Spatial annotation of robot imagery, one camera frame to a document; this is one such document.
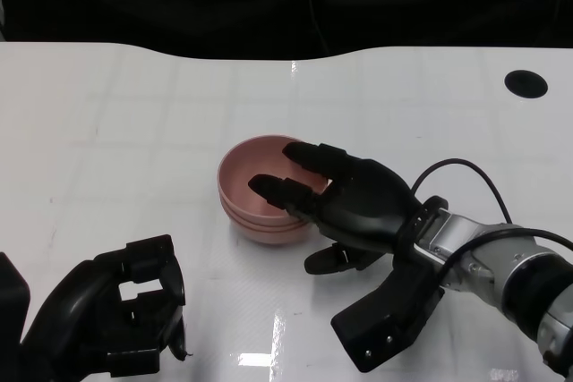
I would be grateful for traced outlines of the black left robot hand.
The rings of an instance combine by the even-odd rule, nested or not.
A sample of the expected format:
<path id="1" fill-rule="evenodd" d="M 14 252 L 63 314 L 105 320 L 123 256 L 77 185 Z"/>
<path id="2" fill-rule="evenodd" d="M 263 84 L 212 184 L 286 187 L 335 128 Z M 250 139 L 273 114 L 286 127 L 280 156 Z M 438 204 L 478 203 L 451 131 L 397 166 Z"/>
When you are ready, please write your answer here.
<path id="1" fill-rule="evenodd" d="M 23 381 L 156 374 L 186 351 L 184 279 L 168 234 L 77 265 L 41 306 L 20 346 Z"/>

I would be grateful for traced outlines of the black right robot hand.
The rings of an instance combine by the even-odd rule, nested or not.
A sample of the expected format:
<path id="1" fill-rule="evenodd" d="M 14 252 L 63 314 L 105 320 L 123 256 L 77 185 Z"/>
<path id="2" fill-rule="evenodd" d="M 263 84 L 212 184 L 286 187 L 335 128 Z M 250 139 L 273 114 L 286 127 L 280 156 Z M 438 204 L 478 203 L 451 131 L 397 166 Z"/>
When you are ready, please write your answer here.
<path id="1" fill-rule="evenodd" d="M 269 174 L 256 174 L 248 182 L 271 206 L 316 225 L 335 242 L 305 260 L 310 275 L 363 270 L 392 253 L 403 226 L 422 206 L 401 177 L 374 160 L 301 141 L 287 144 L 282 153 L 304 170 L 331 180 L 321 193 Z"/>

